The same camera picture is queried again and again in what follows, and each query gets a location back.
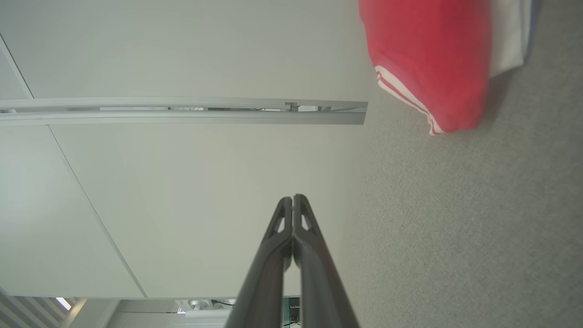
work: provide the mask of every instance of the white wall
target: white wall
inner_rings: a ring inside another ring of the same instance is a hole
[[[356,0],[0,0],[35,97],[367,101]]]
[[[87,299],[75,317],[60,328],[105,328],[119,303],[119,299]]]

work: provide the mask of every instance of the red cloth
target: red cloth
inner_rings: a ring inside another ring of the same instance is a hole
[[[426,114],[432,134],[478,125],[490,0],[360,0],[360,17],[379,85]]]

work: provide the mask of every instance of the gray carpet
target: gray carpet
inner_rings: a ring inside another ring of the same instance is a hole
[[[537,16],[477,130],[374,88],[338,260],[362,328],[583,327],[583,1]]]

